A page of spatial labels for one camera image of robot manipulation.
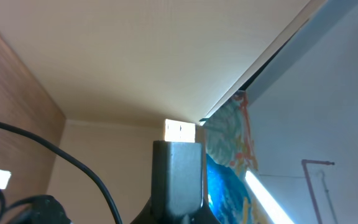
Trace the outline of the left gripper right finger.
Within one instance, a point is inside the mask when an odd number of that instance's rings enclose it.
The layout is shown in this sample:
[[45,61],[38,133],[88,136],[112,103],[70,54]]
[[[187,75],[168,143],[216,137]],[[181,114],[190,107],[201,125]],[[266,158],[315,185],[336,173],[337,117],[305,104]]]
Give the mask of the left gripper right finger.
[[203,200],[202,206],[189,217],[185,217],[185,224],[220,224],[209,207],[207,200]]

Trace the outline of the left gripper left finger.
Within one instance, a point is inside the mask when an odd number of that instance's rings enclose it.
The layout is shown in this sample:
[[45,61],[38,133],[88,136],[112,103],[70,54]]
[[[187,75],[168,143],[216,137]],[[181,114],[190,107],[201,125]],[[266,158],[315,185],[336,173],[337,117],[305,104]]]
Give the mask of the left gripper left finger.
[[150,197],[131,224],[166,224],[167,202],[164,198]]

